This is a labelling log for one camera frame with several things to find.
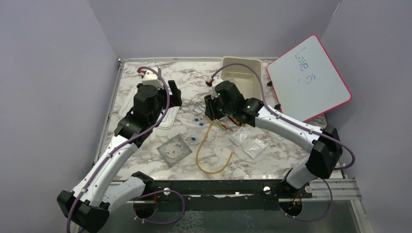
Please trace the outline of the small clear zip bag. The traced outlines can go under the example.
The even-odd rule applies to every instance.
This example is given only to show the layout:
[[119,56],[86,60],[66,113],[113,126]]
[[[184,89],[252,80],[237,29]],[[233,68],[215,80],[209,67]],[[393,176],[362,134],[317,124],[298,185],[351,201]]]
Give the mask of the small clear zip bag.
[[240,146],[245,139],[250,135],[250,131],[244,127],[239,128],[235,133],[230,136],[230,140],[236,145]]

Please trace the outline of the metal crucible tongs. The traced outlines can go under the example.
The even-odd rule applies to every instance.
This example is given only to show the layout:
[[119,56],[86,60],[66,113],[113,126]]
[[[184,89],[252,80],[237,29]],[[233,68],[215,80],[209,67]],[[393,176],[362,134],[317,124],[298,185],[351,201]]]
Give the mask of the metal crucible tongs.
[[[203,108],[201,108],[201,109],[199,109],[199,108],[195,108],[194,109],[194,112],[196,113],[196,114],[198,114],[198,118],[201,118],[201,119],[204,119],[205,121],[208,121],[208,120],[206,120],[205,119],[205,114],[204,114],[204,109]],[[221,123],[221,124],[224,124],[224,125],[226,125],[226,126],[228,126],[230,129],[232,129],[227,123],[224,123],[223,121],[219,121],[219,120],[214,120],[214,121],[216,121],[216,122],[218,122],[218,123]]]

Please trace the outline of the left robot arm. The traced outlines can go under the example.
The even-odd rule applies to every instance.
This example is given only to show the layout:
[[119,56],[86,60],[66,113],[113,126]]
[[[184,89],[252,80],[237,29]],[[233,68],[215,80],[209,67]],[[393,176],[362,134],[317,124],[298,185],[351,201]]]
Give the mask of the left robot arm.
[[71,191],[61,191],[57,202],[67,218],[80,231],[97,233],[110,214],[134,197],[147,199],[153,187],[145,179],[132,176],[111,188],[110,184],[125,162],[141,147],[171,107],[181,106],[181,90],[174,80],[165,87],[161,81],[143,81],[137,85],[133,107],[122,118],[105,152],[95,166]]

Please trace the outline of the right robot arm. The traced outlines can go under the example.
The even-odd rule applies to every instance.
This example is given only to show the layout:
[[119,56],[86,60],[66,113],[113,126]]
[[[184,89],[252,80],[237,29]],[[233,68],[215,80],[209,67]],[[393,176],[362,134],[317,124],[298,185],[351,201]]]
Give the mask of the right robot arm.
[[205,114],[212,120],[231,117],[241,124],[273,132],[309,153],[306,160],[288,171],[279,190],[291,198],[310,181],[328,179],[343,153],[339,135],[332,126],[306,124],[286,116],[257,98],[246,99],[236,85],[223,81],[204,97]]

